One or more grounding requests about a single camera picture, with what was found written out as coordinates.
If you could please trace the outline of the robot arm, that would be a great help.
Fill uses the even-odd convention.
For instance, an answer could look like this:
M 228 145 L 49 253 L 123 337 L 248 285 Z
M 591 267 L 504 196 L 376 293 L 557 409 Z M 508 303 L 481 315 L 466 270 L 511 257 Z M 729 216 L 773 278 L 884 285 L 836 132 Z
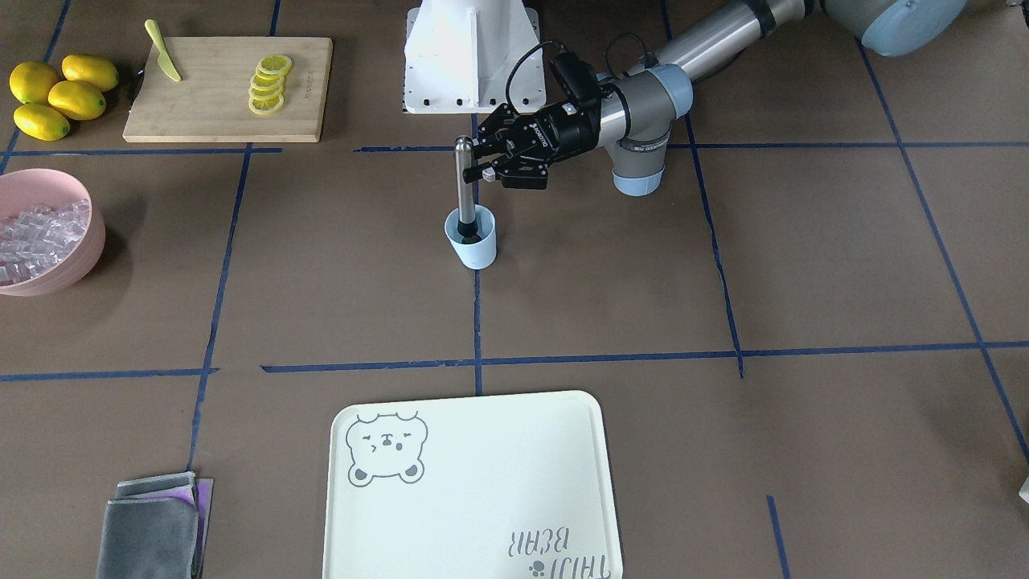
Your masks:
M 533 113 L 505 100 L 474 139 L 458 138 L 458 191 L 483 179 L 544 190 L 552 165 L 604 148 L 622 194 L 654 193 L 671 125 L 690 111 L 695 85 L 786 23 L 823 12 L 876 55 L 901 56 L 930 43 L 964 8 L 963 1 L 730 1 L 622 77 L 596 73 L 560 45 L 549 69 L 565 99 Z

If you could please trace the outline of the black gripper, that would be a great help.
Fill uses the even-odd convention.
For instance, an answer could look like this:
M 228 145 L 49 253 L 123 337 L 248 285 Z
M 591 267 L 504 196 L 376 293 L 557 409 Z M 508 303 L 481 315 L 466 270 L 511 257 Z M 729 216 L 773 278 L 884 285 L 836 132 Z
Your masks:
M 480 124 L 473 157 L 484 162 L 465 168 L 465 183 L 498 180 L 506 188 L 544 190 L 552 165 L 598 146 L 605 89 L 594 69 L 572 51 L 556 55 L 549 66 L 566 100 L 535 113 L 500 104 Z

